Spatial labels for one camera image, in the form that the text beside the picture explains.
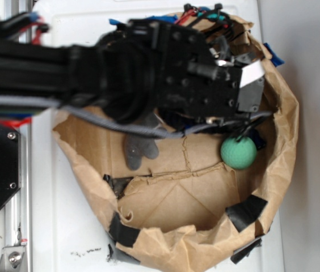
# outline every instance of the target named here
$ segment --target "metal bracket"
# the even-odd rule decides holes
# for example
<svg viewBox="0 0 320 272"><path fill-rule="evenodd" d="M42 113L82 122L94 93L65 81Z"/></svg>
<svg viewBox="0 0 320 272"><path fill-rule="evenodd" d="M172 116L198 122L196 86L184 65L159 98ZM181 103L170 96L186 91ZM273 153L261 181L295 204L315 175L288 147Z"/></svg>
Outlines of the metal bracket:
<svg viewBox="0 0 320 272"><path fill-rule="evenodd" d="M0 272L27 272L28 258L24 246L8 246L2 249Z"/></svg>

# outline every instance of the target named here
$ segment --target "black tape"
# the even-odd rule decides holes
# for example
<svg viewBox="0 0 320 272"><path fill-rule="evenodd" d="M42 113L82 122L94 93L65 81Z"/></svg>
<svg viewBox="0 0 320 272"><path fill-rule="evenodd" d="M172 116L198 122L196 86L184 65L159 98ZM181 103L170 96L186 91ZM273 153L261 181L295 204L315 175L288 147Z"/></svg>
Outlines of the black tape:
<svg viewBox="0 0 320 272"><path fill-rule="evenodd" d="M116 248L115 242L112 239L110 239L110 244L108 244L108 250L107 262L110 262L111 260L118 260L120 262L127 262L134 265L140 264L139 260Z"/></svg>
<svg viewBox="0 0 320 272"><path fill-rule="evenodd" d="M118 242L125 247L131 248L136 242L139 233L139 229L130 228L123 225L121 223L120 215L118 213L115 214L112 219L109 231L109 235L115 242Z"/></svg>
<svg viewBox="0 0 320 272"><path fill-rule="evenodd" d="M262 198L250 195L245 201L226 208L226 213L237 231L241 232L260 217L267 203Z"/></svg>
<svg viewBox="0 0 320 272"><path fill-rule="evenodd" d="M239 263L243 258L245 258L246 256L248 257L248 255L251 253L251 251L254 248L260 247L262 243L262 239L257 239L256 241L254 241L252 244L250 244L249 246L243 248L241 251L237 252L236 254L234 254L230 260L234 263L237 264Z"/></svg>

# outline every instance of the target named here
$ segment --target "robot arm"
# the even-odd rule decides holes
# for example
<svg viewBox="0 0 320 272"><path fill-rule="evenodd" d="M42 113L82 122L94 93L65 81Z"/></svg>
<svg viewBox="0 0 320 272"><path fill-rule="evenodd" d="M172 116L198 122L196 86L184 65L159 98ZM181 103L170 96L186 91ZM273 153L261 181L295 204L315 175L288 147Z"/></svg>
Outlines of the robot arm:
<svg viewBox="0 0 320 272"><path fill-rule="evenodd" d="M30 16L22 17L11 28ZM4 39L13 31L3 25L0 113L97 105L129 124L158 108L228 131L245 130L260 116L260 61L252 54L232 56L223 36L223 54L217 54L202 32L144 19L119 24L93 47L47 48Z"/></svg>

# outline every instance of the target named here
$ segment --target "paper bag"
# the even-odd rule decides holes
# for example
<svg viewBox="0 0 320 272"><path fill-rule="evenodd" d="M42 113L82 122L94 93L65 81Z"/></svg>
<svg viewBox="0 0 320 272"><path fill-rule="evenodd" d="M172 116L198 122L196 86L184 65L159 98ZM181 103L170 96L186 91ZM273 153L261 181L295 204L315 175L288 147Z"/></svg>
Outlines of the paper bag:
<svg viewBox="0 0 320 272"><path fill-rule="evenodd" d="M234 54L252 50L262 59L266 82L261 110L274 112L258 126L267 146L250 168L235 171L222 162L223 136L193 134L159 141L159 157L144 158L139 170L130 171L123 134L65 112L57 116L54 137L93 212L110 233L115 228L114 217L123 230L135 230L133 241L117 241L116 247L142 265L168 272L202 272L216 265L269 231L290 184L298 102L271 63L270 53L249 33L252 23L231 18L237 36L231 49ZM198 25L199 30L212 27L206 20ZM103 114L99 108L88 110ZM133 177L120 200L103 180L104 175ZM249 212L252 209L259 209L256 216Z"/></svg>

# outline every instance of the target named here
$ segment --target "red wire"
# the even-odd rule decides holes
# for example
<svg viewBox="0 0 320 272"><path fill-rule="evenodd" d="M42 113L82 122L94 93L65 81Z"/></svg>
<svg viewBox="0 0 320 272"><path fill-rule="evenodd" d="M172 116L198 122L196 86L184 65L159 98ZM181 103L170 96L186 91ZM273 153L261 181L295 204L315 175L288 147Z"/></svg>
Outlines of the red wire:
<svg viewBox="0 0 320 272"><path fill-rule="evenodd" d="M19 128L26 124L31 124L31 117L27 117L22 120L0 120L0 125L8 128Z"/></svg>
<svg viewBox="0 0 320 272"><path fill-rule="evenodd" d="M175 24L182 25L185 23L190 16L193 16L196 14L195 10L188 10L182 17L180 17L178 20L175 21Z"/></svg>
<svg viewBox="0 0 320 272"><path fill-rule="evenodd" d="M34 45L41 45L41 41L40 41L41 34L42 34L42 31L41 31L40 29L37 29L37 30L35 31L35 37L34 37L34 39L31 41L31 43L34 44Z"/></svg>
<svg viewBox="0 0 320 272"><path fill-rule="evenodd" d="M31 23L29 25L27 25L26 27L23 27L22 29L20 29L20 32L25 32L26 30L34 27L34 26L41 26L43 23L39 23L39 22L35 22L35 23Z"/></svg>

